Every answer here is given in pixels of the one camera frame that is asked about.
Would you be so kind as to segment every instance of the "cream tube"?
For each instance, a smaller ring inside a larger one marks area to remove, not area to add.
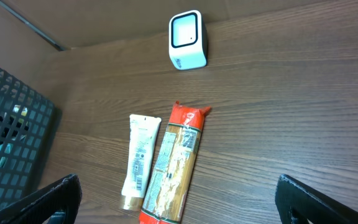
[[[146,193],[161,118],[131,114],[129,119],[131,140],[128,170],[121,191],[120,208],[138,211]]]

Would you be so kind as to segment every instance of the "basket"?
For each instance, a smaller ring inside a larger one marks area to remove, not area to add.
[[[51,101],[0,68],[0,209],[37,189],[59,114]]]

